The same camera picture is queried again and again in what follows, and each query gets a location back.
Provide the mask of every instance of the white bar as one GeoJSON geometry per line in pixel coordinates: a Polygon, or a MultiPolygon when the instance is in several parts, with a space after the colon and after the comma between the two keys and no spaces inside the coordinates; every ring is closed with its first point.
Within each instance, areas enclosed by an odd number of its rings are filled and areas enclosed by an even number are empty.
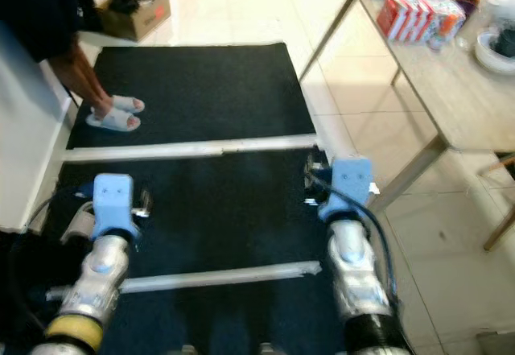
{"type": "Polygon", "coordinates": [[[242,151],[273,151],[311,148],[317,144],[316,134],[214,140],[209,142],[182,142],[126,147],[74,148],[64,152],[63,161],[69,163],[139,160],[180,159],[222,156],[242,151]]]}
{"type": "MultiPolygon", "coordinates": [[[[254,268],[141,277],[125,280],[120,286],[120,293],[169,291],[180,288],[295,279],[305,275],[317,275],[320,271],[322,271],[322,267],[318,261],[303,261],[288,264],[256,266],[254,268]]],[[[69,289],[69,287],[52,288],[47,292],[47,300],[62,299],[69,289]]]]}

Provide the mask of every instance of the white wall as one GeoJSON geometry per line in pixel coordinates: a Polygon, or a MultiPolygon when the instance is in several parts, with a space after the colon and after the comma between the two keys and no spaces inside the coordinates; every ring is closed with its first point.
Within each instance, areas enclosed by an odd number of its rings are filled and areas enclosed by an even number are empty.
{"type": "Polygon", "coordinates": [[[0,229],[20,230],[34,204],[70,104],[0,21],[0,229]]]}

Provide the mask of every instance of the wooden table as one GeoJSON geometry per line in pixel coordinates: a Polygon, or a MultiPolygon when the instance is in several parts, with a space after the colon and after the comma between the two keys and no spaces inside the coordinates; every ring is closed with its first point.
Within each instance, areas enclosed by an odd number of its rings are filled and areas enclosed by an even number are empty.
{"type": "MultiPolygon", "coordinates": [[[[301,80],[355,1],[344,2],[307,62],[301,80]]],[[[384,38],[376,23],[384,0],[358,1],[384,38]]],[[[462,28],[471,43],[480,30],[474,18],[472,16],[462,28]]],[[[398,65],[391,84],[395,84],[401,72],[405,74],[438,133],[382,190],[371,204],[372,209],[380,211],[391,204],[449,148],[462,152],[515,150],[515,77],[497,75],[482,68],[471,51],[454,43],[440,53],[425,45],[405,45],[388,40],[385,44],[398,65]]]]}

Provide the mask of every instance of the white slipper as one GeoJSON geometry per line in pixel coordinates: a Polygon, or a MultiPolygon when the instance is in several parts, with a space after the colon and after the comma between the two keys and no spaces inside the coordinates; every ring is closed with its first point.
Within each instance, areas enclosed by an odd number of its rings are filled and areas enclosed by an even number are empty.
{"type": "Polygon", "coordinates": [[[95,118],[95,115],[91,114],[86,118],[86,123],[91,127],[105,128],[107,130],[120,132],[134,131],[142,124],[141,121],[136,118],[136,124],[129,127],[127,125],[129,118],[136,117],[126,111],[113,107],[102,120],[95,118]]]}
{"type": "MultiPolygon", "coordinates": [[[[131,114],[139,114],[145,109],[145,103],[136,97],[113,95],[113,107],[121,109],[122,111],[130,112],[131,114]],[[139,101],[142,108],[134,107],[134,100],[139,101]]],[[[95,109],[91,107],[91,113],[94,114],[94,112],[95,109]]]]}

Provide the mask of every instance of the tile floor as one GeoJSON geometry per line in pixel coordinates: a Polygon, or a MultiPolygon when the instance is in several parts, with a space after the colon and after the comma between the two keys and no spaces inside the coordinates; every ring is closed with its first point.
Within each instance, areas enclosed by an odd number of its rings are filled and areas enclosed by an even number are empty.
{"type": "MultiPolygon", "coordinates": [[[[175,18],[141,45],[284,41],[297,73],[344,0],[176,0],[175,18]]],[[[83,34],[94,62],[101,46],[131,45],[83,34]]],[[[406,80],[393,89],[395,63],[359,4],[302,83],[330,155],[360,153],[384,187],[435,133],[406,80]]],[[[422,355],[479,355],[475,335],[514,330],[513,233],[486,254],[482,243],[515,201],[504,170],[476,171],[493,155],[447,152],[381,219],[390,236],[405,304],[406,331],[422,355]]]]}

